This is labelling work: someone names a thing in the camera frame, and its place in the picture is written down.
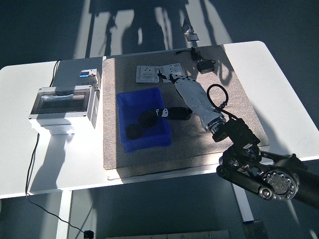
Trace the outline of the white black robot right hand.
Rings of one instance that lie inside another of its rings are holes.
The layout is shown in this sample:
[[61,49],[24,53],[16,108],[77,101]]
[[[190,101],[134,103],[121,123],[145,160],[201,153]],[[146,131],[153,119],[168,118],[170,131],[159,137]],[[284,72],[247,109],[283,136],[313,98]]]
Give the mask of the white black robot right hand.
[[189,76],[176,74],[158,76],[171,81],[186,103],[186,107],[170,107],[163,109],[151,109],[150,113],[167,120],[188,120],[192,115],[200,118],[201,125],[206,131],[216,132],[220,125],[226,123],[222,113],[218,112],[210,103],[203,87]]

